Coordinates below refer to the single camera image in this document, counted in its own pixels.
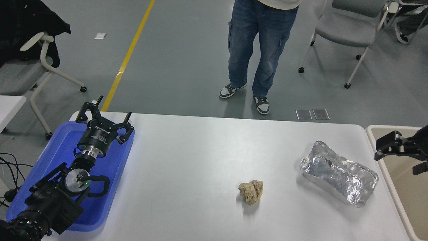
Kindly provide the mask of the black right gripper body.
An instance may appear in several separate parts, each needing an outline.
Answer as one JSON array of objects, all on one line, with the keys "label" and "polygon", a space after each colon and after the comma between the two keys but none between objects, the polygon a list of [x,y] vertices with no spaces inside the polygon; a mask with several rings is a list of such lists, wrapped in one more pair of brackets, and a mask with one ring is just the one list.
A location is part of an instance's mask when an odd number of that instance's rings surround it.
[{"label": "black right gripper body", "polygon": [[416,132],[416,144],[421,152],[428,155],[428,125]]}]

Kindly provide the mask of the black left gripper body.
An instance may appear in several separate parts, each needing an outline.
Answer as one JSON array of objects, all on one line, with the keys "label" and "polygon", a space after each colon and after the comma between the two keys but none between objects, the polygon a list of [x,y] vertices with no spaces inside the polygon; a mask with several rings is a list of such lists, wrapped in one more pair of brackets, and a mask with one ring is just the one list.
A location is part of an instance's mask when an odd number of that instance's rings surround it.
[{"label": "black left gripper body", "polygon": [[117,130],[113,129],[113,125],[115,123],[109,120],[89,121],[84,135],[78,142],[78,149],[82,152],[84,150],[97,149],[97,157],[105,157],[113,139],[118,136]]}]

